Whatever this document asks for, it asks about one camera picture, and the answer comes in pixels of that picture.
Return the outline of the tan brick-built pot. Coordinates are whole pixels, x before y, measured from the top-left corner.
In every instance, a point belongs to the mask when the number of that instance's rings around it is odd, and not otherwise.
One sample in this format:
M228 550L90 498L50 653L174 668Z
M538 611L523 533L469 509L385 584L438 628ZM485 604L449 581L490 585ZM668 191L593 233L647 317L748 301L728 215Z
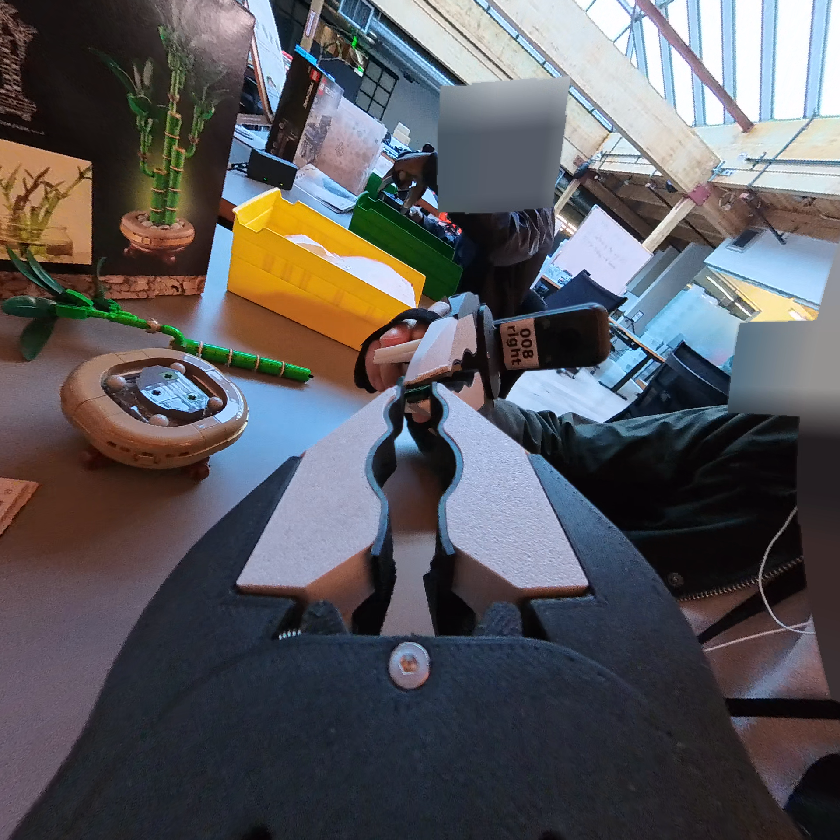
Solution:
M59 397L87 441L88 469L113 463L204 480L209 458L236 443L249 418L245 396L218 368L165 349L96 356L68 375Z

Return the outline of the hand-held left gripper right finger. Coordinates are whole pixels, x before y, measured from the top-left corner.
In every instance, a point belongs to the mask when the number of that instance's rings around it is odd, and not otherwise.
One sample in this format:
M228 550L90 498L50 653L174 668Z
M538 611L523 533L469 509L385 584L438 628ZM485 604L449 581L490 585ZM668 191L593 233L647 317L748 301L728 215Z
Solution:
M437 509L429 611L437 635L467 634L488 607L587 595L589 582L524 448L432 385L447 487Z

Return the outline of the yellow plastic bin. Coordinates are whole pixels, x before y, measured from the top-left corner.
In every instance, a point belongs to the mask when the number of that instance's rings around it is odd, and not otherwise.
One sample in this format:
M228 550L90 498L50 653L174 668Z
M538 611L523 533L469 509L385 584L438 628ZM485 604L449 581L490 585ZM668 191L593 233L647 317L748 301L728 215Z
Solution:
M290 203L280 189L234 208L234 240L227 289L294 322L359 350L376 329L414 308L424 275L304 203ZM405 304L294 245L286 235L307 235L339 256L387 264L414 288Z

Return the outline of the white instruction booklet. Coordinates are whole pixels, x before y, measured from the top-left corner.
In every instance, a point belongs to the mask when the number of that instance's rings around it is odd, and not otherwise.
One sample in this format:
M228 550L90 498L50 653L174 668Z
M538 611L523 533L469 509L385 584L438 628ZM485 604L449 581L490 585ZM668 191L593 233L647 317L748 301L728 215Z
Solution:
M39 488L36 481L1 478L1 528L3 534Z

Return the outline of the grey desk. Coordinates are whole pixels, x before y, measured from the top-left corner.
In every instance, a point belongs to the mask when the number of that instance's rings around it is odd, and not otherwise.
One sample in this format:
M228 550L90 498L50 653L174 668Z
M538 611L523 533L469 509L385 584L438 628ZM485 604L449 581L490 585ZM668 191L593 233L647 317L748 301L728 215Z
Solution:
M307 366L295 385L231 374L249 420L211 474L109 465L89 470L84 441L60 410L60 387L81 362L165 345L161 336L100 320L62 321L24 362L24 321L2 315L1 474L38 489L1 541L1 837L8 838L83 729L124 639L186 552L291 456L371 397L353 382L356 353L227 292L232 233L215 228L198 297L124 302L188 336Z

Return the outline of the black bamboo building set box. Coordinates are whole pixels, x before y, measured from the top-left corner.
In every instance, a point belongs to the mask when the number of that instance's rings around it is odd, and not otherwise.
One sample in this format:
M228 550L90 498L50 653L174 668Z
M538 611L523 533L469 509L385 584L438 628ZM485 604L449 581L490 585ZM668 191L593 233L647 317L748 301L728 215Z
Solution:
M255 19L233 1L1 2L8 250L113 298L203 293Z

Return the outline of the black product box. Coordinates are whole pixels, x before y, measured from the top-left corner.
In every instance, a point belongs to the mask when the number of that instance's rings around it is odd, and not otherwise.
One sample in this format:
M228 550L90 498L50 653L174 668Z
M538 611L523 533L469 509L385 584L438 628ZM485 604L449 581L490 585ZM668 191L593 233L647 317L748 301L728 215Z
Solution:
M265 152L298 167L315 164L342 97L335 79L296 46Z

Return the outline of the green plastic bin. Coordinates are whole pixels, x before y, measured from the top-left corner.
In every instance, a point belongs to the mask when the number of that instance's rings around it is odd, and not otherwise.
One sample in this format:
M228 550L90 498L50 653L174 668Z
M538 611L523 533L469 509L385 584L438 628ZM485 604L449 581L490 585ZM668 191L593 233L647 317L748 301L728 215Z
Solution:
M359 195L350 231L424 275L423 294L433 300L456 294L461 266L455 248L400 212L396 196L379 193L382 179L372 174Z

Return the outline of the black office chair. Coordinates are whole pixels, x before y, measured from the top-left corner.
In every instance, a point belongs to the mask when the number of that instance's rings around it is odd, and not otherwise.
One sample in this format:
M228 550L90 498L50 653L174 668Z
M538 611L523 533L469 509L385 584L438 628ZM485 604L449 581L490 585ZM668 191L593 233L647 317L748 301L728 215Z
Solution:
M665 357L637 399L608 422L726 406L730 382L729 373L681 341Z
M620 297L600 286L584 269L568 280L560 289L551 292L544 300L545 306L549 310L598 305L612 315L627 301L627 298Z

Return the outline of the person's torso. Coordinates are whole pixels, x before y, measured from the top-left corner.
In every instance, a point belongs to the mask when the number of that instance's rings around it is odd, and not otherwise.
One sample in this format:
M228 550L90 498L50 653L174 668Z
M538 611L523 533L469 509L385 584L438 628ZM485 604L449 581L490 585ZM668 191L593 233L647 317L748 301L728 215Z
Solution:
M753 574L678 600L761 780L804 838L839 838L838 701L801 557L774 537Z

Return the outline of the person's right hand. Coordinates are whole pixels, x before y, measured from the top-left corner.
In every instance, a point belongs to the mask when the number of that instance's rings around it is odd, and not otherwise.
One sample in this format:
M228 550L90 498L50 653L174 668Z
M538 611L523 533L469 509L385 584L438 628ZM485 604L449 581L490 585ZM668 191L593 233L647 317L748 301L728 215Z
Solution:
M394 386L404 376L407 363L374 362L378 349L390 348L403 343L420 340L433 320L449 315L448 301L441 300L428 309L406 311L401 318L394 318L383 328L366 339L361 347L353 369L355 386L368 393L383 392Z

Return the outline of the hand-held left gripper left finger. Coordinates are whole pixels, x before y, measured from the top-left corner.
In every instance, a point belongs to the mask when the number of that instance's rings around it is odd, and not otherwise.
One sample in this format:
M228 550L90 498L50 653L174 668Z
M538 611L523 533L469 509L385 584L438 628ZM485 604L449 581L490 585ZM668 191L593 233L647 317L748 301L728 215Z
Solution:
M384 484L396 467L396 385L300 458L237 579L246 593L328 601L357 634L378 635L396 582Z

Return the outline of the whiteboard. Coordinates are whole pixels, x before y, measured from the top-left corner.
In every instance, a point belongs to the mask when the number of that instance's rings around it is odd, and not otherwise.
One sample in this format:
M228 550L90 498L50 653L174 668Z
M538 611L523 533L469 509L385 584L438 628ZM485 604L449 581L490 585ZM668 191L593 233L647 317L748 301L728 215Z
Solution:
M552 264L572 277L585 270L596 284L622 297L652 257L633 235L594 206L552 257Z

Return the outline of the green brick bamboo stalk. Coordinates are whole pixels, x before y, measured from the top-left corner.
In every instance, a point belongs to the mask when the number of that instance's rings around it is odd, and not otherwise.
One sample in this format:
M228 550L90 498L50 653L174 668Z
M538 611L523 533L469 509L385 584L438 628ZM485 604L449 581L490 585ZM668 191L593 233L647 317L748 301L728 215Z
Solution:
M6 252L16 271L46 294L44 297L11 297L2 304L4 313L28 321L18 339L19 351L26 361L32 361L44 349L59 320L97 319L139 329L149 334L162 334L170 341L172 350L190 354L213 364L276 376L299 383L307 383L313 378L308 368L189 339L171 325L141 318L124 310L105 293L100 277L104 259L100 259L97 263L93 284L94 294L93 297L88 297L77 290L61 286L58 280L39 264L30 248L24 249L22 257L19 257L10 247L6 247Z

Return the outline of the white plastic bags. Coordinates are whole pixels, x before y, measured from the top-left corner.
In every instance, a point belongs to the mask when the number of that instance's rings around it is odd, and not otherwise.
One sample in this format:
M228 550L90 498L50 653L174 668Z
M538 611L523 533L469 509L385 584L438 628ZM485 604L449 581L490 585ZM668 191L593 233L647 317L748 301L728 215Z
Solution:
M393 299L409 305L416 302L412 284L385 263L363 256L336 255L304 234L289 234L285 236L285 239L319 258L325 259Z

